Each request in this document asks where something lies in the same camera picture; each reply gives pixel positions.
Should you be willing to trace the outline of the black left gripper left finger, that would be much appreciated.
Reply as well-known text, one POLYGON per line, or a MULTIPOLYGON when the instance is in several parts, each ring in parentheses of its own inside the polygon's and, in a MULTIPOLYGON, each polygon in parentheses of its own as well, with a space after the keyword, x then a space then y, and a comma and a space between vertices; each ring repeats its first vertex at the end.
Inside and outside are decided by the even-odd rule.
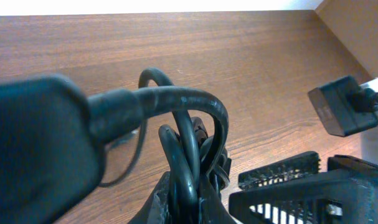
POLYGON ((173 224, 169 209, 170 171, 165 172, 139 212, 128 224, 173 224))

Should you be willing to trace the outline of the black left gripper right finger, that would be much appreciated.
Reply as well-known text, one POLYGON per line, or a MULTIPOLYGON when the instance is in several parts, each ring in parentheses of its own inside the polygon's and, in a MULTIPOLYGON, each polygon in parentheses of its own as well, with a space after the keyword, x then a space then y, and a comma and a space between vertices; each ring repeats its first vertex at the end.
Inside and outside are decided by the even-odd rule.
POLYGON ((205 175, 199 179, 198 220, 200 224, 235 224, 205 175))

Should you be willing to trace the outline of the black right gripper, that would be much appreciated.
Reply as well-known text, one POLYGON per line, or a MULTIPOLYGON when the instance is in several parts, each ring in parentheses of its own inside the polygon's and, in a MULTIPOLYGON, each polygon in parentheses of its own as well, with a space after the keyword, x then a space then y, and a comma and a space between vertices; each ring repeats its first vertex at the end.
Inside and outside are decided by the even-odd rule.
POLYGON ((229 213, 242 223, 378 223, 378 165, 335 155, 317 174, 319 162, 307 151, 239 174, 244 191, 230 195, 229 213))

